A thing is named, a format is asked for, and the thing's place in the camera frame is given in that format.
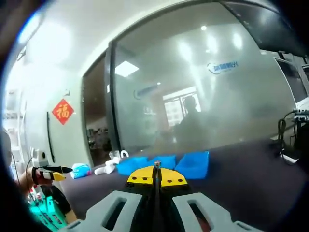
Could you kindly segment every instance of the frosted glass partition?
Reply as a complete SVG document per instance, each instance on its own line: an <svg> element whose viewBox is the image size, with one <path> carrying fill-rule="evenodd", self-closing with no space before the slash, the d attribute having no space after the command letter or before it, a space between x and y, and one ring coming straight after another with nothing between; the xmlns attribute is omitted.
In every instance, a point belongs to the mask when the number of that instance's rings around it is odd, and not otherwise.
<svg viewBox="0 0 309 232"><path fill-rule="evenodd" d="M121 147L146 154L207 150L276 134L295 107L280 67L221 4L161 15L116 43Z"/></svg>

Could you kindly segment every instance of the small yellow object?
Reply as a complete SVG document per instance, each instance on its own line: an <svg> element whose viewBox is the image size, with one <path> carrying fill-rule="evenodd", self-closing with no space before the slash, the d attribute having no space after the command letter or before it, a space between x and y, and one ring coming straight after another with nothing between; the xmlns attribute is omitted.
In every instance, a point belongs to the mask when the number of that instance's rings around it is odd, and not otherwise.
<svg viewBox="0 0 309 232"><path fill-rule="evenodd" d="M54 172L53 178L54 178L55 181L61 181L61 180L64 180L66 177L61 173Z"/></svg>
<svg viewBox="0 0 309 232"><path fill-rule="evenodd" d="M161 181L162 187L188 184L183 175L170 169L161 168L161 176L162 176Z"/></svg>
<svg viewBox="0 0 309 232"><path fill-rule="evenodd" d="M137 169L130 175L127 182L152 185L154 182L153 171L154 171L153 166Z"/></svg>

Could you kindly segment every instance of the blue foam block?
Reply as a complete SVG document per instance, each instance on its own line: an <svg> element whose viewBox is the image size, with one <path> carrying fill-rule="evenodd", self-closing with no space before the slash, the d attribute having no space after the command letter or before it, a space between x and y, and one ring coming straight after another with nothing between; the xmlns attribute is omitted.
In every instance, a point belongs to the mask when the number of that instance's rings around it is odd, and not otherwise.
<svg viewBox="0 0 309 232"><path fill-rule="evenodd" d="M187 179L204 179L207 175L208 162L208 151L190 152L183 156L175 170Z"/></svg>
<svg viewBox="0 0 309 232"><path fill-rule="evenodd" d="M119 163L116 168L121 175L131 175L139 168L147 167L147 157L131 157Z"/></svg>
<svg viewBox="0 0 309 232"><path fill-rule="evenodd" d="M176 161L175 161L176 155L173 156L157 156L153 158L152 160L147 162L147 166L154 166L155 161L160 160L161 161L161 168L167 168L173 170L176 166Z"/></svg>

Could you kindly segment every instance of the company logo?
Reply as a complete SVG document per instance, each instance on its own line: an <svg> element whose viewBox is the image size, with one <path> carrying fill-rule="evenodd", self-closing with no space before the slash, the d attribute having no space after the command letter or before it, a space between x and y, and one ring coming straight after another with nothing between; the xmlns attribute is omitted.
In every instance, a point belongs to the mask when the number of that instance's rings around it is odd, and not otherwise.
<svg viewBox="0 0 309 232"><path fill-rule="evenodd" d="M237 61L232 61L229 63L223 63L223 64L214 64L214 63L209 63L207 65L207 68L209 70L209 72L211 72L212 74L218 75L221 72L227 72L232 70L233 68L238 67L238 63Z"/></svg>
<svg viewBox="0 0 309 232"><path fill-rule="evenodd" d="M143 96L147 95L148 93L151 93L152 91L154 91L155 89L158 88L158 85L154 85L154 86L150 86L147 88L143 88L141 90L134 90L133 91L133 96L135 99L140 100Z"/></svg>

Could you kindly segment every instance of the dark gray tabletop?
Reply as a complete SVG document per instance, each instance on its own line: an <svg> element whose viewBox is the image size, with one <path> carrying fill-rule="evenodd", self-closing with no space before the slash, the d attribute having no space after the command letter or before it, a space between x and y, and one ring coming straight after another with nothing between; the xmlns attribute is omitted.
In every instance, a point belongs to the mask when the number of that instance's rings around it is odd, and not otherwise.
<svg viewBox="0 0 309 232"><path fill-rule="evenodd" d="M276 158L269 144L265 139L211 149L206 178L188 183L194 192L227 209L233 221L269 230L293 207L307 181L298 165ZM61 185L77 218L84 219L90 207L113 190L123 189L127 178L114 171L75 180L68 177Z"/></svg>

